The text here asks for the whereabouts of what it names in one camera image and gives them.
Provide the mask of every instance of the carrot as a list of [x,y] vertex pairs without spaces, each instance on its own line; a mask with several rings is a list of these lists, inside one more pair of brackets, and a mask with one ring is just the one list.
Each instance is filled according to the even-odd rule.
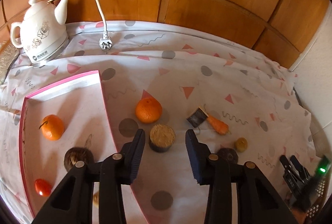
[[207,121],[210,123],[210,125],[215,129],[216,132],[218,132],[220,135],[225,135],[228,133],[228,125],[212,115],[209,115],[207,118]]

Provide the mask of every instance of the red tomato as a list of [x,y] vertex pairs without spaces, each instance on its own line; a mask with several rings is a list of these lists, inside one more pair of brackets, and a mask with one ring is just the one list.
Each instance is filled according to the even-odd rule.
[[36,181],[34,181],[34,188],[40,196],[48,197],[51,195],[52,186],[44,179],[36,179]]

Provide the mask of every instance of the metal bolt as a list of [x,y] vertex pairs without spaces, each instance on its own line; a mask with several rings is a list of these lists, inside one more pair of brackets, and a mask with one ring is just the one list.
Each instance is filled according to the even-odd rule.
[[119,159],[122,159],[122,155],[121,155],[120,153],[115,153],[115,154],[112,156],[112,158],[113,158],[114,160],[119,160]]
[[85,165],[85,163],[84,163],[84,161],[78,161],[78,162],[76,162],[76,164],[75,164],[75,166],[77,167],[77,168],[82,168],[83,166]]
[[210,155],[209,155],[209,159],[210,159],[210,160],[218,160],[218,158],[219,158],[219,157],[218,157],[217,154],[210,154]]
[[249,169],[253,169],[253,168],[256,167],[256,164],[253,163],[253,162],[251,162],[251,161],[248,161],[248,162],[246,163],[246,166],[247,166]]

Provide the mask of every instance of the power cord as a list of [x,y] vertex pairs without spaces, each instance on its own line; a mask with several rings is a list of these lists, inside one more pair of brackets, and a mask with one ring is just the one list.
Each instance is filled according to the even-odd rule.
[[99,40],[99,46],[101,47],[102,50],[108,50],[112,46],[112,41],[111,41],[111,38],[108,36],[107,24],[106,24],[105,16],[104,16],[104,13],[100,6],[99,0],[95,0],[95,1],[96,1],[98,11],[100,13],[100,16],[102,17],[102,21],[104,24],[103,37],[100,38],[100,40]]

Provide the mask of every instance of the tangerine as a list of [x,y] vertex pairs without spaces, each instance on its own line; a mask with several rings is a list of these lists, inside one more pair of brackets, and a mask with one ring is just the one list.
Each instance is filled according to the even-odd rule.
[[141,99],[136,105],[135,115],[145,124],[156,122],[163,112],[163,108],[159,101],[155,98]]
[[39,127],[46,139],[56,141],[64,133],[64,125],[57,115],[48,115],[44,117]]

